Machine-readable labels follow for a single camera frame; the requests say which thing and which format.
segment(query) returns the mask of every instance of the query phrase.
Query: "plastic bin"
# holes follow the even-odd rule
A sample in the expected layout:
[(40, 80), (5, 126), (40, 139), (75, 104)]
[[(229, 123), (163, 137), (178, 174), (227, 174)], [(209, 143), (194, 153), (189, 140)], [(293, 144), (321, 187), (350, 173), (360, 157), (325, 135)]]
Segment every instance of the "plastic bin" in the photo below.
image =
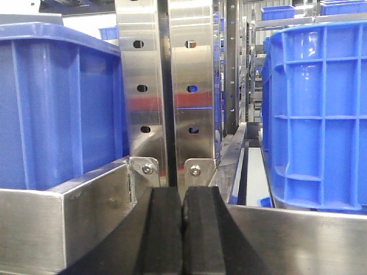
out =
[(274, 6), (261, 8), (261, 20), (293, 18), (296, 10), (293, 6)]
[(99, 29), (99, 33), (101, 34), (102, 40), (119, 39), (119, 30), (117, 26)]
[(269, 52), (269, 40), (270, 40), (270, 37), (267, 37), (264, 39), (264, 53), (268, 53)]
[(271, 79), (271, 56), (267, 54), (263, 69), (261, 71), (261, 77), (263, 80), (263, 103), (261, 106), (261, 114), (263, 116), (263, 141), (262, 148), (264, 154), (264, 160), (268, 173), (271, 170), (271, 104), (270, 95), (272, 87)]
[(366, 212), (367, 21), (281, 30), (270, 55), (274, 197)]
[(257, 201), (257, 206), (272, 208), (270, 197), (265, 197)]
[(320, 15), (367, 13), (364, 0), (334, 1), (321, 3)]
[(2, 25), (0, 63), (0, 188), (46, 190), (128, 153), (117, 46)]

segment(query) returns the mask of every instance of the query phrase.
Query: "stainless steel upright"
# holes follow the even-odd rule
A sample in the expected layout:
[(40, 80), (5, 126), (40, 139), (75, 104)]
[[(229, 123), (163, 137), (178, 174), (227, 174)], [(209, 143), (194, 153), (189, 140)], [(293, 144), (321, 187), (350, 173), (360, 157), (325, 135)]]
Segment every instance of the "stainless steel upright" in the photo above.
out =
[(188, 185), (209, 184), (220, 154), (220, 3), (168, 3), (178, 188), (183, 197)]
[(234, 135), (239, 126), (240, 0), (225, 1), (225, 133)]
[[(156, 158), (161, 186), (175, 183), (167, 2), (116, 0), (130, 155)], [(167, 151), (173, 151), (168, 158)]]

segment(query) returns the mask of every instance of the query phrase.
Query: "oval hole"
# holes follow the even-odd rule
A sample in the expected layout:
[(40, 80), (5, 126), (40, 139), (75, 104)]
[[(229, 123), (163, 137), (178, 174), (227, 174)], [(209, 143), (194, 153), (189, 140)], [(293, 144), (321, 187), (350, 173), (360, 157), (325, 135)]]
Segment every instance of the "oval hole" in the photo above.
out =
[(199, 133), (199, 128), (198, 127), (190, 127), (189, 128), (189, 133), (192, 135), (196, 135), (197, 133)]
[(142, 126), (140, 128), (140, 130), (143, 132), (143, 133), (150, 133), (151, 129), (149, 126)]
[(186, 88), (186, 90), (189, 92), (189, 93), (196, 93), (197, 92), (197, 86), (196, 85), (190, 85)]
[(185, 47), (188, 49), (192, 49), (196, 47), (196, 41), (195, 40), (187, 40), (185, 42)]
[(140, 93), (146, 92), (148, 90), (148, 87), (145, 85), (138, 85), (137, 90), (140, 91)]
[(141, 49), (144, 47), (144, 42), (141, 40), (135, 40), (133, 43), (134, 48)]

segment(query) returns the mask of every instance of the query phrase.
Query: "stainless steel panel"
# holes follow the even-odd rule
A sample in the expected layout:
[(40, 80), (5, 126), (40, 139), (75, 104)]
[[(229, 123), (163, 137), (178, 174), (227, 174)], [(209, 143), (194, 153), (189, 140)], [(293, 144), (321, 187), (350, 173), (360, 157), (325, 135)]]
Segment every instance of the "stainless steel panel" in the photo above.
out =
[(51, 272), (66, 266), (61, 194), (0, 189), (0, 209), (0, 264)]
[(255, 28), (263, 30), (265, 29), (276, 30), (292, 25), (303, 25), (312, 23), (313, 23), (312, 17), (288, 18), (288, 19), (268, 20), (268, 21), (256, 21)]
[(315, 23), (366, 20), (366, 19), (367, 19), (367, 13), (335, 14), (335, 15), (317, 16), (315, 19)]
[(131, 208), (126, 159), (47, 191), (0, 189), (0, 274), (57, 273)]
[(274, 275), (362, 275), (367, 216), (228, 205)]
[(156, 159), (143, 157), (129, 158), (131, 200), (136, 204), (146, 187), (160, 187), (159, 164)]
[(162, 52), (169, 53), (168, 38), (161, 40), (161, 32), (168, 32), (164, 10), (167, 7), (163, 2), (116, 0), (115, 6), (130, 154), (157, 159), (161, 183), (165, 186), (168, 163), (163, 92), (170, 87), (170, 80), (167, 85), (167, 74), (162, 73), (162, 58), (165, 58)]
[(168, 3), (178, 188), (182, 190), (186, 160), (219, 157), (220, 7), (218, 0)]
[(79, 179), (77, 187), (62, 193), (67, 265), (99, 244), (132, 209), (126, 164), (111, 163), (97, 172), (103, 174)]
[(227, 0), (225, 11), (225, 133), (234, 135), (240, 115), (240, 0)]
[(217, 171), (209, 184), (209, 186), (218, 186), (219, 192), (225, 202), (229, 202), (231, 197), (236, 174), (241, 174), (241, 169), (237, 168), (239, 167), (241, 148), (244, 146), (246, 130), (246, 123), (240, 123), (236, 134), (230, 143), (228, 143), (225, 155), (222, 157)]

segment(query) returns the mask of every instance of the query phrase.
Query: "hex bolt head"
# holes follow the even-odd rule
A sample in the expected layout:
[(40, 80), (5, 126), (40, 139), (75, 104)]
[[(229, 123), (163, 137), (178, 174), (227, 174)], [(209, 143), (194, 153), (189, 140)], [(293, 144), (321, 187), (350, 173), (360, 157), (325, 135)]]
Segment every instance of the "hex bolt head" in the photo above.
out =
[(153, 174), (153, 165), (147, 163), (143, 166), (142, 170), (144, 174), (151, 175)]
[(200, 176), (201, 167), (199, 165), (192, 165), (191, 168), (190, 168), (190, 174), (192, 176)]

